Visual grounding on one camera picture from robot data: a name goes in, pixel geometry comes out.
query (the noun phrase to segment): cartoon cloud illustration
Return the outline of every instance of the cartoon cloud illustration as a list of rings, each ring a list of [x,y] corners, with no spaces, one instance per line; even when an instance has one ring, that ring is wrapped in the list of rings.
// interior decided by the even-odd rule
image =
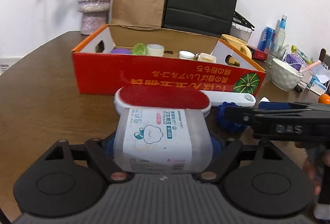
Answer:
[[[153,125],[147,125],[144,128],[143,139],[146,143],[152,144],[159,142],[163,137],[163,133],[159,127]]]

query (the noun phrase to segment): blue scrubber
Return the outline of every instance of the blue scrubber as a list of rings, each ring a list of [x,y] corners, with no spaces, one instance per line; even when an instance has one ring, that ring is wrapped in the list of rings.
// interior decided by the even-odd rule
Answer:
[[[229,123],[225,120],[225,117],[223,117],[223,113],[224,113],[226,107],[240,107],[240,106],[236,105],[234,102],[232,102],[232,103],[223,102],[222,105],[219,106],[218,112],[217,112],[216,119],[217,119],[218,124],[220,124],[222,129],[227,130],[228,132],[230,132],[232,134],[243,132],[247,128],[246,125]]]

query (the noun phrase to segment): white packaging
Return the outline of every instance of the white packaging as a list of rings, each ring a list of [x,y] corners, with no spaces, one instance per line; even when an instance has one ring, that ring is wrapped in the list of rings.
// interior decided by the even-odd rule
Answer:
[[[203,113],[191,109],[125,109],[114,141],[114,161],[124,171],[189,173],[212,159]]]

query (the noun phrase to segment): white jar lid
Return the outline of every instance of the white jar lid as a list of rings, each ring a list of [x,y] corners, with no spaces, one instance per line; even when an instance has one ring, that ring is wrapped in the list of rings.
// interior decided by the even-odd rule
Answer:
[[[179,55],[182,57],[185,57],[185,58],[194,58],[195,57],[195,54],[191,53],[189,51],[180,51]]]

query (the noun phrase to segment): blue can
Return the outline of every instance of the blue can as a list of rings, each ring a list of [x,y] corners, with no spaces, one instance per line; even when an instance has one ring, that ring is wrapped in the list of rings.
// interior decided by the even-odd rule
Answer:
[[[271,43],[274,40],[275,30],[270,27],[264,29],[261,35],[260,42],[258,44],[258,49],[264,52],[268,52]]]

